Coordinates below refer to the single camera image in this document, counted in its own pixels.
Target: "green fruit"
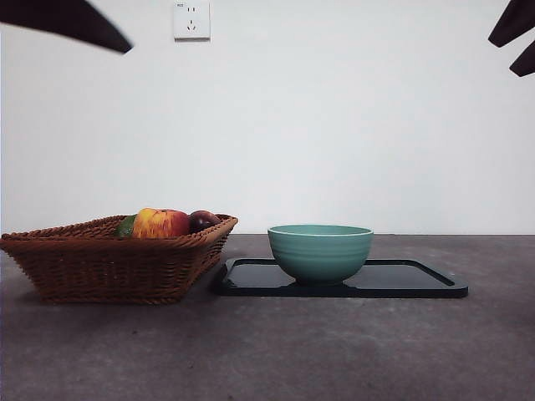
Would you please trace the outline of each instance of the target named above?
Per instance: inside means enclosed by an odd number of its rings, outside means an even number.
[[[115,229],[115,236],[132,236],[132,228],[134,227],[134,220],[137,215],[127,216]]]

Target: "serving tray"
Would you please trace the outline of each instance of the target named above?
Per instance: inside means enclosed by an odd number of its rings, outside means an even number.
[[[468,285],[454,273],[406,259],[369,259],[360,271],[336,286],[306,287],[273,259],[229,259],[211,289],[223,296],[461,298]]]

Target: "yellow-red apple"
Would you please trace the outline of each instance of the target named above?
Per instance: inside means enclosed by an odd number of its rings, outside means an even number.
[[[141,209],[134,220],[133,238],[169,238],[190,233],[190,220],[183,211]]]

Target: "brown basket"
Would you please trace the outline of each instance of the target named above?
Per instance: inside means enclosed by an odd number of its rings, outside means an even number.
[[[45,302],[162,304],[178,302],[219,262],[237,218],[196,234],[166,239],[113,236],[125,216],[4,234],[2,248]]]

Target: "electrical outlet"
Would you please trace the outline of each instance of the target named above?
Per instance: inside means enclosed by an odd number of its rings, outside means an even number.
[[[202,0],[177,3],[175,40],[210,39],[210,3]]]

